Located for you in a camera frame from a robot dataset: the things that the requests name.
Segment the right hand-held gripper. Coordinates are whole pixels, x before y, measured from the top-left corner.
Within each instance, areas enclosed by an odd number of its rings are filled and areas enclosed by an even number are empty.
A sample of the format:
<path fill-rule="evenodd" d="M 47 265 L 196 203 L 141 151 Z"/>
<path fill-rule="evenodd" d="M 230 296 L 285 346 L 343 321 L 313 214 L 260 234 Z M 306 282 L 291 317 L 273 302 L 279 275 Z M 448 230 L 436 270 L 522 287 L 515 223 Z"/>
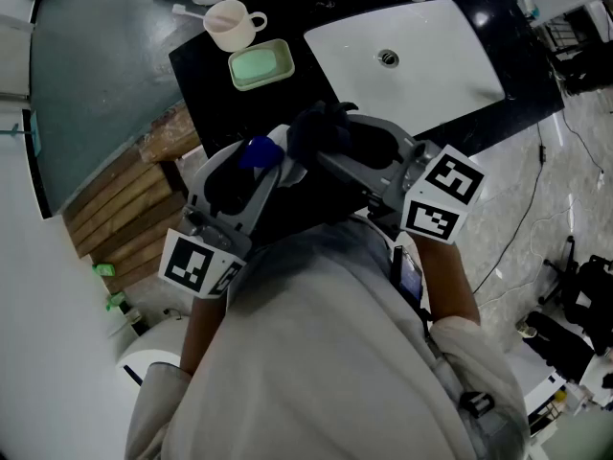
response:
<path fill-rule="evenodd" d="M 449 145 L 412 144 L 400 126 L 380 118 L 350 115 L 349 133 L 349 156 L 318 152 L 316 162 L 342 182 L 383 196 L 369 207 L 368 219 L 392 239 L 405 231 L 453 243 L 483 189 L 485 171 Z M 392 163 L 376 169 L 358 161 Z"/>

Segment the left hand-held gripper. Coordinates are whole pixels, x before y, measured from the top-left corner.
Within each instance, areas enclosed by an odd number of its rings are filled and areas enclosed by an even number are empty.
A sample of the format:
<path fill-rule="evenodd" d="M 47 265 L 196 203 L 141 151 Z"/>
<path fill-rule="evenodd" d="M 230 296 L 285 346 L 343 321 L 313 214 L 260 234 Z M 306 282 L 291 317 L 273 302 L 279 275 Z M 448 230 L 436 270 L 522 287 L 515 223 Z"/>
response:
<path fill-rule="evenodd" d="M 277 188 L 281 168 L 241 170 L 240 142 L 195 173 L 189 204 L 167 232 L 158 277 L 199 299 L 224 294 L 245 266 L 251 233 Z"/>

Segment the white bottle with blue cap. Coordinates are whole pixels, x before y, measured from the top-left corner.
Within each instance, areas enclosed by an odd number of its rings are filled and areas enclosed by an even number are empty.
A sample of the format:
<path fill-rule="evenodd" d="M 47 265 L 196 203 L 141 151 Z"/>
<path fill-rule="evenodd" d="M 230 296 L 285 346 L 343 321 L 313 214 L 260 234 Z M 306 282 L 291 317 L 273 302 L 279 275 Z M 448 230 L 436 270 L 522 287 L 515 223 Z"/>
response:
<path fill-rule="evenodd" d="M 306 176 L 307 169 L 289 156 L 288 131 L 288 125 L 278 125 L 267 136 L 251 139 L 238 161 L 238 166 L 241 169 L 255 169 L 258 173 L 279 167 L 279 188 L 289 188 L 300 183 Z"/>

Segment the dark blue cloth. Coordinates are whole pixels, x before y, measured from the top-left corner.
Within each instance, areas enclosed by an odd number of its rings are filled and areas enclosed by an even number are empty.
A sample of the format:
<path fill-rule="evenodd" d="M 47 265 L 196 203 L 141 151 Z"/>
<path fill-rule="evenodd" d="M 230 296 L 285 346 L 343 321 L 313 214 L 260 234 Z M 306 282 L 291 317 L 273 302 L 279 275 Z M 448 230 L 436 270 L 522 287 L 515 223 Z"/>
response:
<path fill-rule="evenodd" d="M 302 111 L 287 131 L 287 154 L 306 169 L 316 164 L 319 152 L 345 153 L 352 148 L 348 112 L 354 103 L 318 101 Z"/>

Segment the person's left forearm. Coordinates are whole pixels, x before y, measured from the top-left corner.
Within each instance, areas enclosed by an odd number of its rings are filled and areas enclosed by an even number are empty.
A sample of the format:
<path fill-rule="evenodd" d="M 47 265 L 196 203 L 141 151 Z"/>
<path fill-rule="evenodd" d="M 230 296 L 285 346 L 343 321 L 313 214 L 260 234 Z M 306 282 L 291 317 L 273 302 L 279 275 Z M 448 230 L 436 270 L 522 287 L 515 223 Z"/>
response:
<path fill-rule="evenodd" d="M 226 313 L 227 298 L 194 298 L 183 343 L 180 369 L 192 376 L 206 354 Z"/>

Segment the person's right forearm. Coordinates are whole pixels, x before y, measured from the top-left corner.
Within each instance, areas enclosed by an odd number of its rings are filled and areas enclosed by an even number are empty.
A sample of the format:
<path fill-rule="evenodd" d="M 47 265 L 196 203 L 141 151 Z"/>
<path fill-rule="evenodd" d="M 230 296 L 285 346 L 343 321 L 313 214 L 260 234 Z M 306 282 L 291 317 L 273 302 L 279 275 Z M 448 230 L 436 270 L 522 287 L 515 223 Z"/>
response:
<path fill-rule="evenodd" d="M 457 316 L 479 325 L 480 313 L 457 246 L 419 235 L 412 239 L 420 257 L 434 321 Z"/>

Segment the green soap dish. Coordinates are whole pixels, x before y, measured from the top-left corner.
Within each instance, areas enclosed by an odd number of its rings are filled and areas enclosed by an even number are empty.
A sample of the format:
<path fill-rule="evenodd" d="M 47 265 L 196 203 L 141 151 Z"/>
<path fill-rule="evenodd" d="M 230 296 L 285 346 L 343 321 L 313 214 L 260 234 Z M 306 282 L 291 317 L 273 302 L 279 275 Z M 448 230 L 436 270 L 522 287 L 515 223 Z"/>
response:
<path fill-rule="evenodd" d="M 254 49 L 269 49 L 269 50 L 274 51 L 276 58 L 277 58 L 276 70 L 259 79 L 237 80 L 234 77 L 234 74 L 231 69 L 231 60 L 234 57 L 242 53 L 245 53 L 247 50 L 254 50 Z M 271 84 L 277 81 L 283 81 L 291 77 L 295 71 L 295 64 L 294 64 L 292 55 L 290 53 L 289 46 L 285 40 L 279 39 L 279 38 L 265 41 L 263 43 L 253 45 L 243 50 L 234 52 L 228 58 L 228 66 L 230 70 L 232 83 L 238 91 L 249 91 L 249 90 L 253 90 L 255 88 L 259 88 L 259 87 L 262 87 L 262 86 L 265 86 L 265 85 L 268 85 L 268 84 Z"/>

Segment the green soap bar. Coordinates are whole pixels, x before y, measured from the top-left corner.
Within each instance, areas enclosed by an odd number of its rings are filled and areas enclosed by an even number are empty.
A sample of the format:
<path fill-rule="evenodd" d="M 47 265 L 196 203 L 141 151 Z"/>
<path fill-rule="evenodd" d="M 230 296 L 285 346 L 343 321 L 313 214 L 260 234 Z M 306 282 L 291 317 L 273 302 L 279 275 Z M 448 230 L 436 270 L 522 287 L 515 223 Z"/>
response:
<path fill-rule="evenodd" d="M 234 77 L 239 81 L 250 81 L 264 77 L 277 68 L 275 52 L 269 49 L 247 50 L 231 60 Z"/>

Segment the person's black trousers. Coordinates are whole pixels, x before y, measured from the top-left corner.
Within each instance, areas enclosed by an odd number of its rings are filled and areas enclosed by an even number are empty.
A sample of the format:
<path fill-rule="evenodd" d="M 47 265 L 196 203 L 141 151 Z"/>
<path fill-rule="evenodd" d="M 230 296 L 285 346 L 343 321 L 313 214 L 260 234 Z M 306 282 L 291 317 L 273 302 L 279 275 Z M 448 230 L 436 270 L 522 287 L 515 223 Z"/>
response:
<path fill-rule="evenodd" d="M 253 247 L 344 220 L 367 202 L 364 189 L 355 183 L 343 183 L 326 172 L 308 173 L 298 184 L 273 192 L 251 235 Z"/>

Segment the wooden platform beam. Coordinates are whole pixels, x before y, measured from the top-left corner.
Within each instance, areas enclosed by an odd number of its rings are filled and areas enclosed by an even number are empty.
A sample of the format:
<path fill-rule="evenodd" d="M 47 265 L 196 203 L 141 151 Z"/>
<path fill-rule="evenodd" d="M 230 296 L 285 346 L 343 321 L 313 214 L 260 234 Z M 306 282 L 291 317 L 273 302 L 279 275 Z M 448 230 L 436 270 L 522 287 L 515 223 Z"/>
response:
<path fill-rule="evenodd" d="M 174 161 L 201 145 L 184 102 L 169 108 L 150 124 L 137 142 L 141 159 L 148 164 Z"/>

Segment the white sink basin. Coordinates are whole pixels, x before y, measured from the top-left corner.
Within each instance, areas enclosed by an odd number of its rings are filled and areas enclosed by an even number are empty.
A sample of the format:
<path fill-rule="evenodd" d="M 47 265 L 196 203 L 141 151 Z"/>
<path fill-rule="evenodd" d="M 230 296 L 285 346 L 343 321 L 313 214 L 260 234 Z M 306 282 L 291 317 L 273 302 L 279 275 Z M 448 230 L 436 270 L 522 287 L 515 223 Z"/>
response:
<path fill-rule="evenodd" d="M 505 97 L 480 40 L 451 0 L 360 13 L 304 38 L 339 101 L 413 136 Z M 380 64 L 384 49 L 397 53 L 397 67 Z"/>

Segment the brown wooden steps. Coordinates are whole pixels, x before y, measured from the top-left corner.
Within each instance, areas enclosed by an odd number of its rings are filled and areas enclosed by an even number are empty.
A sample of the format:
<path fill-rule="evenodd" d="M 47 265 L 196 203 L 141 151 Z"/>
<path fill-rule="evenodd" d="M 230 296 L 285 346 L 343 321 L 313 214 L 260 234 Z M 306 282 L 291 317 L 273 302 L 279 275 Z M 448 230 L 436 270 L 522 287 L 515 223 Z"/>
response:
<path fill-rule="evenodd" d="M 63 221 L 79 257 L 115 266 L 114 277 L 100 276 L 114 294 L 157 272 L 187 194 L 173 161 L 148 164 L 130 148 L 73 200 Z"/>

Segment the black marble vanity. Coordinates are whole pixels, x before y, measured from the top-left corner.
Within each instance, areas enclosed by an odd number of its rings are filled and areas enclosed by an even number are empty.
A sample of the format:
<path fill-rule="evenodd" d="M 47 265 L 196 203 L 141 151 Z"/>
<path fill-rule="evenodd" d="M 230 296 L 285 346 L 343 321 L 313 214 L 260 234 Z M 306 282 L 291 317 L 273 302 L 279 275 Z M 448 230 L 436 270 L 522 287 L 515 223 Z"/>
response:
<path fill-rule="evenodd" d="M 294 74 L 249 91 L 231 80 L 228 54 L 200 34 L 170 54 L 175 76 L 201 144 L 208 154 L 241 139 L 264 136 L 318 101 L 339 101 L 304 38 L 307 31 L 364 12 L 412 0 L 238 0 L 263 12 L 258 43 L 283 39 Z M 417 136 L 465 155 L 485 150 L 552 116 L 563 100 L 544 47 L 515 0 L 451 0 L 469 21 L 501 82 L 503 100 Z"/>

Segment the black smartphone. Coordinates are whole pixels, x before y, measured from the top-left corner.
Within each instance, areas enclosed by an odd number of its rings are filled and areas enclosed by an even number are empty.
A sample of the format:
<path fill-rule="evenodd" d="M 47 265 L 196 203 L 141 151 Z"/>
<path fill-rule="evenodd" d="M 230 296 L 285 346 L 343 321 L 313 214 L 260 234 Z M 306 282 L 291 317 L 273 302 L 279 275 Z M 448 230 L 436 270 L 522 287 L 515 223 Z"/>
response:
<path fill-rule="evenodd" d="M 393 251 L 391 283 L 412 307 L 419 308 L 422 299 L 422 272 L 403 246 Z"/>

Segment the white cup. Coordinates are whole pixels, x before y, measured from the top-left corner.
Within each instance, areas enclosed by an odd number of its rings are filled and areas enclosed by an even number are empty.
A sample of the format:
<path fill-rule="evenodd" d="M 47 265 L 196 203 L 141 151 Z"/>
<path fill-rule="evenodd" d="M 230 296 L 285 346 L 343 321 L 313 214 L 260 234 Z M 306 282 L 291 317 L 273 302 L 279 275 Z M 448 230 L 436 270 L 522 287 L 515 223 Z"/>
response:
<path fill-rule="evenodd" d="M 228 53 L 249 47 L 257 32 L 267 26 L 261 11 L 249 12 L 238 0 L 224 0 L 213 5 L 203 17 L 203 27 L 216 46 Z"/>

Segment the white round appliance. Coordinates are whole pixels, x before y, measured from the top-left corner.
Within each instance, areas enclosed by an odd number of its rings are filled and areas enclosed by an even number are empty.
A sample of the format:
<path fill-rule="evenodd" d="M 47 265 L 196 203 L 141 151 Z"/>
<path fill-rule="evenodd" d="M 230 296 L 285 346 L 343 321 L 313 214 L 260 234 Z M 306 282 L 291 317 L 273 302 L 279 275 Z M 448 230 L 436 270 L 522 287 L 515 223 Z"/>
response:
<path fill-rule="evenodd" d="M 151 364 L 162 362 L 178 367 L 189 318 L 168 318 L 137 337 L 120 356 L 117 369 L 125 388 L 134 396 Z"/>

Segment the person's light shirt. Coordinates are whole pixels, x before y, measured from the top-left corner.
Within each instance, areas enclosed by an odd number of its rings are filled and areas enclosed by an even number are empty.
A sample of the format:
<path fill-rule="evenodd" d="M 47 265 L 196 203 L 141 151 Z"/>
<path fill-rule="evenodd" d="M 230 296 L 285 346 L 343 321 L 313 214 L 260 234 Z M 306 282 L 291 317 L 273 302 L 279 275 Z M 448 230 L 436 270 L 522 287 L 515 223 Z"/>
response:
<path fill-rule="evenodd" d="M 481 325 L 425 326 L 383 237 L 350 218 L 263 250 L 195 373 L 155 363 L 125 460 L 524 460 L 517 380 Z M 490 394 L 479 419 L 464 392 Z"/>

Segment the white toothbrush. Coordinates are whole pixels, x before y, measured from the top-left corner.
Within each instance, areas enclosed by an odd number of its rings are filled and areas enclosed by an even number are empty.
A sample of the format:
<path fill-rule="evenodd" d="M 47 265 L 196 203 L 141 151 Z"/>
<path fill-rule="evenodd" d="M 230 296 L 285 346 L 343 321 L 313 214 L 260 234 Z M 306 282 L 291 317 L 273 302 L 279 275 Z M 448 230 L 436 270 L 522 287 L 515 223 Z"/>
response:
<path fill-rule="evenodd" d="M 201 20 L 206 29 L 211 29 L 217 33 L 228 31 L 236 27 L 238 24 L 238 21 L 234 18 L 224 15 L 211 14 L 210 12 L 207 12 L 206 14 L 191 12 L 188 11 L 184 5 L 180 4 L 174 4 L 172 7 L 172 12 L 177 15 L 185 15 Z"/>

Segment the black office chair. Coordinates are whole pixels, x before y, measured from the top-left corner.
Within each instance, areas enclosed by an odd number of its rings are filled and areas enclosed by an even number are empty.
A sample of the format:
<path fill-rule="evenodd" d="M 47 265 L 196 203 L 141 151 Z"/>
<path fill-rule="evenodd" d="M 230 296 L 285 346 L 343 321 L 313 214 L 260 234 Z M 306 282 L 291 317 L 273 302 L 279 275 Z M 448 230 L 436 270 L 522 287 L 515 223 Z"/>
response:
<path fill-rule="evenodd" d="M 592 255 L 579 265 L 574 259 L 575 238 L 568 236 L 566 241 L 570 249 L 564 270 L 548 259 L 543 262 L 555 271 L 557 284 L 538 298 L 538 304 L 554 300 L 566 320 L 589 337 L 595 353 L 604 356 L 613 348 L 613 260 Z"/>

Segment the black bag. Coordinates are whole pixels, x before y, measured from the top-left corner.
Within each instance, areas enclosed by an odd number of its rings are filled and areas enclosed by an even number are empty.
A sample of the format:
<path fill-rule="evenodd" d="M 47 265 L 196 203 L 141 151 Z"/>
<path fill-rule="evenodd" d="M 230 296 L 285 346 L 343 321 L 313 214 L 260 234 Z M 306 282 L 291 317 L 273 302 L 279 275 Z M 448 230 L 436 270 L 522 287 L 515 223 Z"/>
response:
<path fill-rule="evenodd" d="M 531 312 L 525 323 L 536 330 L 534 337 L 525 338 L 527 345 L 556 369 L 567 381 L 579 384 L 590 361 L 592 348 L 577 334 L 565 329 L 542 312 Z"/>

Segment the white counter unit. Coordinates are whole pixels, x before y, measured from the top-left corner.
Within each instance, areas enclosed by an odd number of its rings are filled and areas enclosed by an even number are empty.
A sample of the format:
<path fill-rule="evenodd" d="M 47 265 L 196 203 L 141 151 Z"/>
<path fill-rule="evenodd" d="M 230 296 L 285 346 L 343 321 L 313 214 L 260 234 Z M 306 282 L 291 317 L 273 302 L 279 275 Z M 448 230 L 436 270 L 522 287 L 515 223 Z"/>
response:
<path fill-rule="evenodd" d="M 530 347 L 522 345 L 508 352 L 506 358 L 518 380 L 529 417 L 531 436 L 524 460 L 550 460 L 543 445 L 558 431 L 560 419 L 602 407 L 585 387 L 568 382 Z"/>

